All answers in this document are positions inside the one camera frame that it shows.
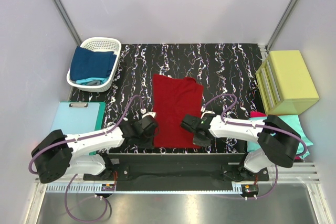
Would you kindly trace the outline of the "red t-shirt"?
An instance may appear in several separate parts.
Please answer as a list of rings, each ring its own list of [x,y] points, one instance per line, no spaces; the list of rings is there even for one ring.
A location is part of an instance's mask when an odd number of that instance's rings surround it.
[[[154,146],[159,148],[198,148],[193,144],[193,133],[180,127],[189,114],[201,116],[203,86],[195,79],[174,79],[160,74],[153,77],[154,108],[159,133]]]

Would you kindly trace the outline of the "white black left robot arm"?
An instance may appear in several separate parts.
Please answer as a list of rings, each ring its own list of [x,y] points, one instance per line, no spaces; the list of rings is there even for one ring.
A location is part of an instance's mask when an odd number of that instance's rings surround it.
[[[113,175],[111,162],[91,152],[118,148],[123,144],[152,145],[158,123],[154,112],[135,121],[120,121],[119,125],[83,134],[50,132],[31,152],[28,169],[43,184],[65,175],[88,174],[103,180]]]

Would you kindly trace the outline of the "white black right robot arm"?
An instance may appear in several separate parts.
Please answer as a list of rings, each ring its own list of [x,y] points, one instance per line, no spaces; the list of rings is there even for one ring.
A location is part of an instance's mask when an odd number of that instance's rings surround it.
[[[291,168],[296,157],[306,154],[308,147],[292,127],[276,115],[264,120],[231,119],[213,112],[201,117],[187,114],[181,128],[194,134],[193,144],[208,146],[215,138],[235,138],[256,143],[259,149],[248,152],[238,167],[239,176],[250,180],[262,169],[276,165]]]

